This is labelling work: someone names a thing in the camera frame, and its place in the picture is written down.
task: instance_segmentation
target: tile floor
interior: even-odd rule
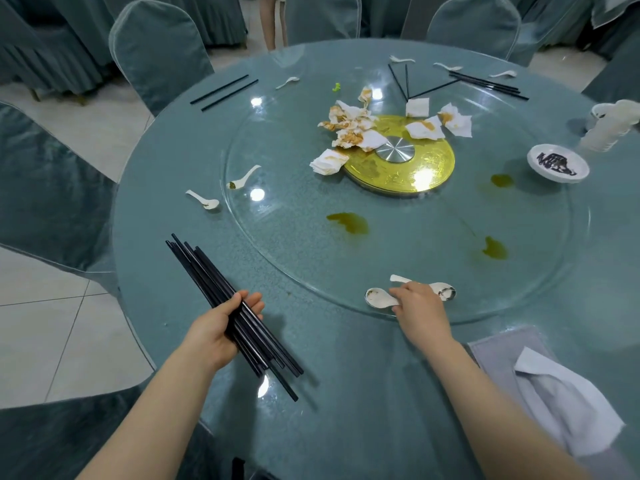
[[[211,50],[215,69],[265,51],[258,0],[241,3],[248,47]],[[531,69],[581,91],[604,65],[589,52],[552,48]],[[53,97],[36,103],[20,84],[0,87],[0,99],[116,181],[152,121],[124,80],[101,88],[85,107]],[[118,390],[151,371],[117,301],[98,284],[0,248],[0,408]]]

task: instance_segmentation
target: forearm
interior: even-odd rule
[[[585,479],[556,445],[457,342],[426,352],[489,479]]]
[[[194,353],[167,359],[79,479],[175,478],[215,373]]]

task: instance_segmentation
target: person's bare leg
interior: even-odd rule
[[[280,2],[280,26],[282,26],[282,46],[288,47],[287,41],[287,24],[284,23],[284,2]]]
[[[260,0],[260,23],[267,50],[276,50],[276,0]]]

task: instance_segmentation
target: yellow circular base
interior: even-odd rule
[[[412,195],[442,185],[453,173],[456,158],[453,149],[444,139],[413,139],[404,128],[416,121],[404,116],[379,116],[374,129],[384,136],[399,136],[415,147],[415,156],[404,163],[382,160],[375,151],[365,153],[357,147],[340,153],[349,156],[343,168],[347,174],[364,187],[386,194]]]

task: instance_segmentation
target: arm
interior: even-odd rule
[[[587,473],[503,394],[451,335],[444,305],[428,285],[393,288],[407,338],[442,382],[488,479],[587,479]]]
[[[237,354],[224,331],[241,297],[264,308],[260,293],[240,291],[199,317],[79,480],[175,478],[211,381]]]

